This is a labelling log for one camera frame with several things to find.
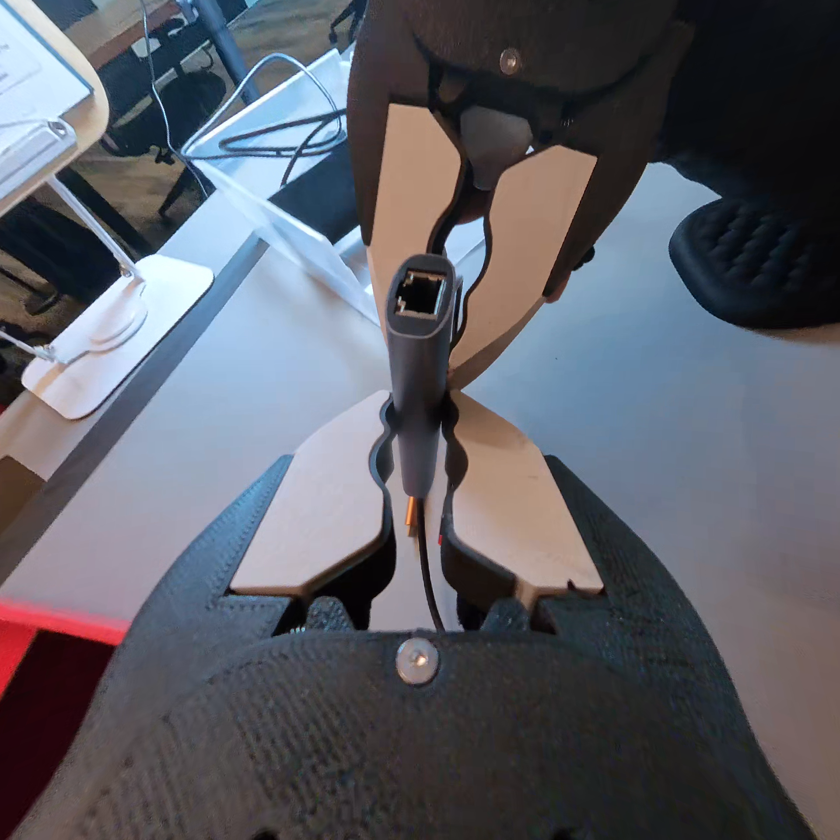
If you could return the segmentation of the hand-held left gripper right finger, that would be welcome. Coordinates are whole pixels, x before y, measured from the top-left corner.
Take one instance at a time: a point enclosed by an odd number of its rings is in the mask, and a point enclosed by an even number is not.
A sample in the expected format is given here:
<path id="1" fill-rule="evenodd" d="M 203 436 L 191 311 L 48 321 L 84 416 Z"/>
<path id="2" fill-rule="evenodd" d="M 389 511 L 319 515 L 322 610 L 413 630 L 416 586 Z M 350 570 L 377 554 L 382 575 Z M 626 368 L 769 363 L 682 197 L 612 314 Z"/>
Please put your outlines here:
<path id="1" fill-rule="evenodd" d="M 452 391 L 441 435 L 441 570 L 461 629 L 478 629 L 502 600 L 532 616 L 543 598 L 603 595 L 592 550 L 525 433 Z"/>

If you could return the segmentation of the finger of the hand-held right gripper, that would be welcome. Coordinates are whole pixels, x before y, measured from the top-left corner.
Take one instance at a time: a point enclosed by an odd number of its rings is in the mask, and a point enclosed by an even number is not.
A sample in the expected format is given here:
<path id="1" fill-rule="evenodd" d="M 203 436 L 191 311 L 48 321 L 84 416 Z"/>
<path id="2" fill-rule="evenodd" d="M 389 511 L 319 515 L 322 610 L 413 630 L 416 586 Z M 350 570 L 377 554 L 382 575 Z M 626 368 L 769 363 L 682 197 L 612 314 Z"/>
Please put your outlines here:
<path id="1" fill-rule="evenodd" d="M 505 170 L 485 220 L 486 259 L 465 294 L 448 387 L 463 389 L 495 361 L 541 308 L 595 156 L 561 145 Z"/>
<path id="2" fill-rule="evenodd" d="M 466 154 L 451 126 L 427 108 L 388 106 L 371 241 L 366 246 L 381 328 L 394 274 L 430 251 L 466 175 Z"/>

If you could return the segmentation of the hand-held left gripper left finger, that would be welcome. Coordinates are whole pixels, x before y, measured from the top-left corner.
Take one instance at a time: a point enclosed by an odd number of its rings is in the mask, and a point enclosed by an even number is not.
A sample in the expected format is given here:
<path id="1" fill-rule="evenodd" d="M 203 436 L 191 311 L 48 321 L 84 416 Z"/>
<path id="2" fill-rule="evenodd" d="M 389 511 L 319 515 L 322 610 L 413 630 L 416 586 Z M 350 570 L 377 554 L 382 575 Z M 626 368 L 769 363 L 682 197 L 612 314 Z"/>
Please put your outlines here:
<path id="1" fill-rule="evenodd" d="M 386 481 L 394 468 L 389 409 L 378 391 L 336 416 L 291 457 L 230 582 L 236 595 L 338 599 L 366 630 L 396 569 Z"/>

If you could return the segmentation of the black cable orange usb plug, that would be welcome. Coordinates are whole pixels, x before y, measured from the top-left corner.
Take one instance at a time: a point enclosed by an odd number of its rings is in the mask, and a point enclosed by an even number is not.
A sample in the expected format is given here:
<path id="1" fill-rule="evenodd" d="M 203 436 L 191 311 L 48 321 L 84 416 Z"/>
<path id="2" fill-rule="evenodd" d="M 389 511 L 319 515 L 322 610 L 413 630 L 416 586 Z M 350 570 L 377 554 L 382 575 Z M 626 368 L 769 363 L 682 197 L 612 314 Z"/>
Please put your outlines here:
<path id="1" fill-rule="evenodd" d="M 413 537 L 416 541 L 427 609 L 432 619 L 434 629 L 442 634 L 445 632 L 445 624 L 438 609 L 437 599 L 432 583 L 430 558 L 427 545 L 424 499 L 418 499 L 415 497 L 408 498 L 406 506 L 406 531 L 407 535 L 409 537 Z"/>

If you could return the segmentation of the clear plastic bin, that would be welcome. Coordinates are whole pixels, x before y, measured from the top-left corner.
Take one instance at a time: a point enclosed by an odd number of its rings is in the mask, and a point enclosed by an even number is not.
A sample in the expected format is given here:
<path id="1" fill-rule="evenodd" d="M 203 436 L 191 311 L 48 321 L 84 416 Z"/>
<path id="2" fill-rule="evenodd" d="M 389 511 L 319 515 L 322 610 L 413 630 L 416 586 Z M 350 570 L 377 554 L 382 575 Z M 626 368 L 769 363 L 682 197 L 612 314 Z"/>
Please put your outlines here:
<path id="1" fill-rule="evenodd" d="M 297 73 L 237 112 L 231 94 L 183 154 L 269 245 L 378 324 L 347 134 L 353 55 L 262 59 L 255 72 L 283 63 Z"/>

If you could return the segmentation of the grey slim usb hub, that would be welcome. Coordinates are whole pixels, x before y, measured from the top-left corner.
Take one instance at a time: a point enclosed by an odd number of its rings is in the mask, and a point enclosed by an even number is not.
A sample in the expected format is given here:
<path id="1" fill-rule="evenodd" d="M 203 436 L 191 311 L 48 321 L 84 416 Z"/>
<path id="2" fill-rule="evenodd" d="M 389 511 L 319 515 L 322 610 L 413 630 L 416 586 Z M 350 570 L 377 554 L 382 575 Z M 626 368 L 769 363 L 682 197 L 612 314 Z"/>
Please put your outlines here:
<path id="1" fill-rule="evenodd" d="M 445 256 L 418 254 L 398 267 L 385 297 L 393 428 L 403 488 L 417 500 L 434 482 L 456 287 L 455 268 Z"/>

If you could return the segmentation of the red plastic bin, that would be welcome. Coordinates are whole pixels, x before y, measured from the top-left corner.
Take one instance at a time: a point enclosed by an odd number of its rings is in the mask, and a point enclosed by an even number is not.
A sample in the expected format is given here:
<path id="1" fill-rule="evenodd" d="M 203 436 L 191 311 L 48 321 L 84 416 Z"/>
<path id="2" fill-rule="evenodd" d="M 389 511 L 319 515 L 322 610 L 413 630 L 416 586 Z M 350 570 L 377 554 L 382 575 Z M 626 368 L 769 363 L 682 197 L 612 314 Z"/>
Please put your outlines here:
<path id="1" fill-rule="evenodd" d="M 2 599 L 1 838 L 59 768 L 130 621 Z"/>

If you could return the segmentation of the grey monitor pole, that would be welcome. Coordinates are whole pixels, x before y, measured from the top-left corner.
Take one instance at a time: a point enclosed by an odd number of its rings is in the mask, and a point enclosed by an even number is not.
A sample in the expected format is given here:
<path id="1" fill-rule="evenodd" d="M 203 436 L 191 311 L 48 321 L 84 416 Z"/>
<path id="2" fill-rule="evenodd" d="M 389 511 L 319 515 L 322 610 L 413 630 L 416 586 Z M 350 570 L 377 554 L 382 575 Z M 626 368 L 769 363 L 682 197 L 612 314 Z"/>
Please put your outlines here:
<path id="1" fill-rule="evenodd" d="M 234 89 L 238 90 L 237 95 L 247 106 L 256 102 L 259 92 L 252 80 L 245 79 L 249 71 L 234 37 L 228 31 L 223 10 L 216 1 L 195 1 L 194 6 L 223 67 L 234 83 Z"/>

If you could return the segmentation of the black textured pad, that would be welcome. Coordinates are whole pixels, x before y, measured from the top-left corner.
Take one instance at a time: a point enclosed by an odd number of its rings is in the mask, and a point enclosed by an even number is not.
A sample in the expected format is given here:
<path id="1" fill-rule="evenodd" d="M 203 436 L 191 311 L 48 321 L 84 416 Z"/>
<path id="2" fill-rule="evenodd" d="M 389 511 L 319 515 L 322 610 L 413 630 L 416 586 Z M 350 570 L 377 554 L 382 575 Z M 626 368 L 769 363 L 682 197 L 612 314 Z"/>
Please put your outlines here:
<path id="1" fill-rule="evenodd" d="M 757 330 L 839 322 L 838 238 L 766 207 L 720 198 L 678 225 L 668 255 L 711 316 Z"/>

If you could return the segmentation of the instruction sheet on stand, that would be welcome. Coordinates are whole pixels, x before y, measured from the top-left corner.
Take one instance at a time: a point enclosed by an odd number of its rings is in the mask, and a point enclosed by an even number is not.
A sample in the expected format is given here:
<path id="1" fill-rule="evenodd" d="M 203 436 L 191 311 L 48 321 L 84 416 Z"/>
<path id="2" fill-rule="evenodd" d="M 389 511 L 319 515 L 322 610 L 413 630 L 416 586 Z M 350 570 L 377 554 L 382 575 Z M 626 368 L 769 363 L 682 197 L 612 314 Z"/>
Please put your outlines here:
<path id="1" fill-rule="evenodd" d="M 35 346 L 2 329 L 2 339 L 34 357 L 26 390 L 76 421 L 94 413 L 197 304 L 214 283 L 208 267 L 150 255 L 132 259 L 87 210 L 58 173 L 100 140 L 109 121 L 106 92 L 91 63 L 34 2 L 7 2 L 92 88 L 62 118 L 2 130 L 2 215 L 46 185 L 115 258 L 120 274 L 47 345 Z"/>

